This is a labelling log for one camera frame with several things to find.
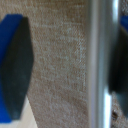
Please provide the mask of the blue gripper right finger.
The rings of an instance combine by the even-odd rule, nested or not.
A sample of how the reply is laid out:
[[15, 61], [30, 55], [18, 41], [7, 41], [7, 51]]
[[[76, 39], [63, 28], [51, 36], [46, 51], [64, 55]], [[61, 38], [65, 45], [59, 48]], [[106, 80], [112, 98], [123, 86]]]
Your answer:
[[109, 74], [109, 91], [115, 92], [125, 116], [128, 116], [128, 16], [120, 19]]

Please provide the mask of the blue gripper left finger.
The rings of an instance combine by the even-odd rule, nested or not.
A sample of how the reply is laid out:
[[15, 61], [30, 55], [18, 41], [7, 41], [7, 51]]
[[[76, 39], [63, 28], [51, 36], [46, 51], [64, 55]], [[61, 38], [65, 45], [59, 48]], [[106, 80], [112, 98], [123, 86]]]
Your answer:
[[33, 63], [28, 18], [6, 15], [0, 22], [0, 123], [20, 119]]

